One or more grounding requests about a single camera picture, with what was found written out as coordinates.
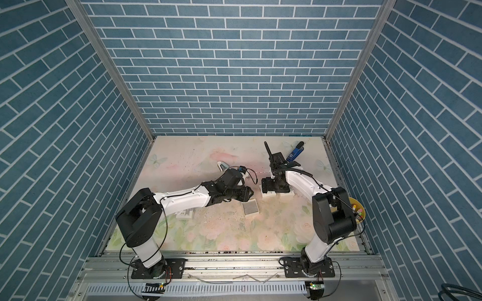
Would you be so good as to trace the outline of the white bow box lid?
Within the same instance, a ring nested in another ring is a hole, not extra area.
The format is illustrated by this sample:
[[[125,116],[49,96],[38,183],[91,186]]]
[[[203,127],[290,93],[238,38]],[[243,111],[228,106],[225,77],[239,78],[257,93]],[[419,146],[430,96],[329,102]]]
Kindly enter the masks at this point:
[[[290,191],[289,193],[277,193],[277,196],[280,198],[292,198],[295,195],[293,191]]]

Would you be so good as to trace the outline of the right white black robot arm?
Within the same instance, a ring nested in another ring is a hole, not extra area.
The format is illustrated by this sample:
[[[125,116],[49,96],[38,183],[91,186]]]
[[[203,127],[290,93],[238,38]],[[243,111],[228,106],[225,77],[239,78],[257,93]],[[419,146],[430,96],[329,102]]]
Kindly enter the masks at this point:
[[[312,204],[315,234],[301,252],[301,262],[307,270],[321,265],[333,246],[356,230],[356,212],[352,210],[344,188],[325,186],[304,170],[282,168],[261,180],[263,194],[287,194],[292,189]]]

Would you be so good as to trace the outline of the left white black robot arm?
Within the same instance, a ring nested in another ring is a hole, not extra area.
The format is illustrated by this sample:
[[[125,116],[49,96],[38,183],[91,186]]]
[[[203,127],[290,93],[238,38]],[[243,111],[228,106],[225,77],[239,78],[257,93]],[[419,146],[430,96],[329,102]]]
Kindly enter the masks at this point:
[[[164,260],[162,245],[154,239],[159,220],[184,210],[226,201],[247,202],[254,192],[245,184],[246,175],[250,175],[249,169],[241,166],[228,168],[213,181],[181,191],[153,193],[149,188],[140,189],[115,216],[125,245],[134,250],[144,268],[157,267]]]

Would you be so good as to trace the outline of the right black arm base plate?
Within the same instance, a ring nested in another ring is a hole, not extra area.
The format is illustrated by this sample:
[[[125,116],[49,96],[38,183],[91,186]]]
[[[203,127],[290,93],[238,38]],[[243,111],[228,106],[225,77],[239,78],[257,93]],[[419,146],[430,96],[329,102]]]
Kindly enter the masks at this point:
[[[333,278],[335,271],[330,257],[318,263],[312,263],[307,257],[281,257],[278,263],[284,270],[286,278]]]

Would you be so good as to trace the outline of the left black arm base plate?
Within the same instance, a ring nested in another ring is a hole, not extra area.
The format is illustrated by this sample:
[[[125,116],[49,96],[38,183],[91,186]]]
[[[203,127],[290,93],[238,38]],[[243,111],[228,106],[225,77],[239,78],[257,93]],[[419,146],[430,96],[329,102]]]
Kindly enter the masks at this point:
[[[187,260],[184,258],[163,258],[150,268],[146,268],[140,259],[131,265],[132,279],[181,279]]]

